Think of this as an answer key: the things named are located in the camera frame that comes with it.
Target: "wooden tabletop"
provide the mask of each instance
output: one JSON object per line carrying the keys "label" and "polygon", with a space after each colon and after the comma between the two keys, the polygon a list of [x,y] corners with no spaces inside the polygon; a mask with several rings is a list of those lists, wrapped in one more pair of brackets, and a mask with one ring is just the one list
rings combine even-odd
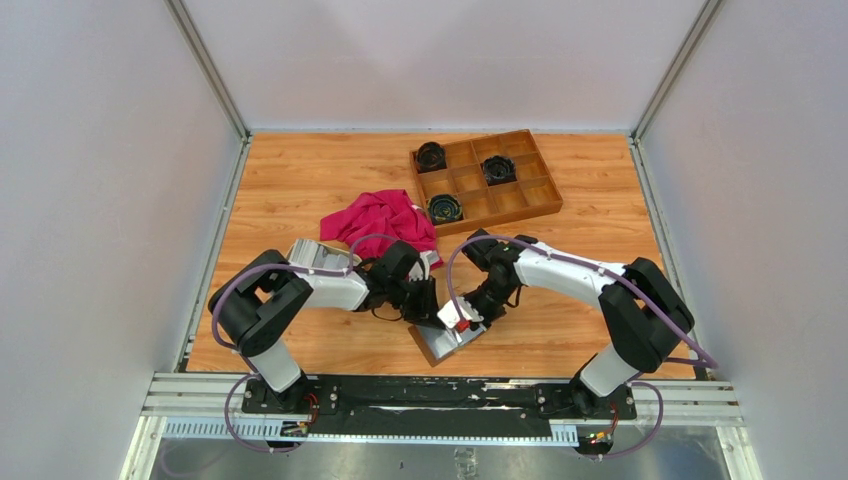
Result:
{"label": "wooden tabletop", "polygon": [[[404,188],[418,202],[409,151],[475,134],[258,134],[212,278],[211,292],[259,253],[284,254],[295,239],[319,238],[319,221],[346,208],[362,192]],[[651,222],[623,135],[536,135],[563,197],[559,213],[488,230],[525,234],[568,253],[607,262],[638,256],[661,264]],[[469,232],[439,238],[442,258]],[[458,292],[485,278],[467,259],[454,268]],[[448,299],[445,269],[435,271],[439,301]],[[379,311],[391,317],[390,308]],[[284,338],[307,373],[570,377],[609,343],[598,311],[563,295],[527,288],[521,305],[492,329],[437,367],[431,367],[407,331],[409,324],[370,313],[334,309],[301,311]],[[686,356],[679,347],[677,356]],[[204,312],[188,371],[247,371],[240,358],[218,346]],[[693,378],[691,367],[666,364],[659,378]]]}

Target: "fabric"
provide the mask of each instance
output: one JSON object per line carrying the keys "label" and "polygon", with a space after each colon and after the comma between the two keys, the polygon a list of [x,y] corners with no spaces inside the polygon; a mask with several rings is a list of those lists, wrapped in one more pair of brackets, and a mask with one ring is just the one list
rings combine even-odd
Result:
{"label": "fabric", "polygon": [[[419,252],[436,250],[436,229],[426,213],[412,203],[406,190],[381,190],[361,194],[349,207],[321,219],[321,240],[339,240],[351,246],[369,233],[399,238]],[[356,253],[379,257],[392,244],[383,238],[362,242]],[[441,258],[432,266],[442,264]]]}

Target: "black round object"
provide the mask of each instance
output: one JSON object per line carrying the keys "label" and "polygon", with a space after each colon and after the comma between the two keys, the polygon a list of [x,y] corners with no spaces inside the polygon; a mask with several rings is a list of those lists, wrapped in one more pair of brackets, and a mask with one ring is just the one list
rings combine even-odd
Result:
{"label": "black round object", "polygon": [[436,142],[427,142],[418,148],[415,155],[418,173],[434,172],[448,168],[445,162],[445,149]]}
{"label": "black round object", "polygon": [[509,157],[495,155],[483,162],[483,177],[489,186],[515,181],[515,162]]}
{"label": "black round object", "polygon": [[433,225],[458,222],[462,220],[462,205],[453,195],[443,193],[427,201],[427,213]]}

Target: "wooden box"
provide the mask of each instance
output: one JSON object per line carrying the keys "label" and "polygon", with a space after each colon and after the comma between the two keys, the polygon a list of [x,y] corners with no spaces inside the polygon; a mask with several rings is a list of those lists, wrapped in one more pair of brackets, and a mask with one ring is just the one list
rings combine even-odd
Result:
{"label": "wooden box", "polygon": [[[454,195],[462,206],[463,219],[436,225],[438,235],[538,217],[562,208],[562,197],[529,130],[448,143],[442,147],[447,168],[434,172],[418,173],[417,151],[409,154],[415,188],[423,207],[439,194]],[[494,155],[512,159],[515,181],[495,186],[486,184],[482,164]]]}

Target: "wooden table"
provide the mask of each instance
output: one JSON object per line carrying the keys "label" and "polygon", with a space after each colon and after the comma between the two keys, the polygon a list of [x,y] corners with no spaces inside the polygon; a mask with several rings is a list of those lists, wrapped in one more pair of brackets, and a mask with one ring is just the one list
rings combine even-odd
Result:
{"label": "wooden table", "polygon": [[[404,188],[418,201],[409,151],[425,141],[446,143],[474,134],[258,134],[253,140],[210,292],[268,248],[285,253],[296,238],[319,238],[322,217],[346,208],[362,192]],[[660,264],[651,222],[623,135],[537,135],[562,194],[562,211],[489,228],[534,236],[560,250],[609,262],[637,256]],[[469,234],[439,239],[447,258]],[[448,299],[445,269],[436,270],[439,299]],[[459,292],[484,278],[461,258],[454,268]],[[392,311],[382,310],[391,317]],[[285,341],[308,373],[570,377],[609,343],[601,314],[560,294],[528,288],[471,345],[433,368],[413,342],[406,322],[370,313],[302,311]],[[678,356],[685,356],[683,347]],[[240,358],[218,346],[210,315],[200,322],[189,371],[246,371]],[[666,364],[660,378],[693,378],[691,367]]]}

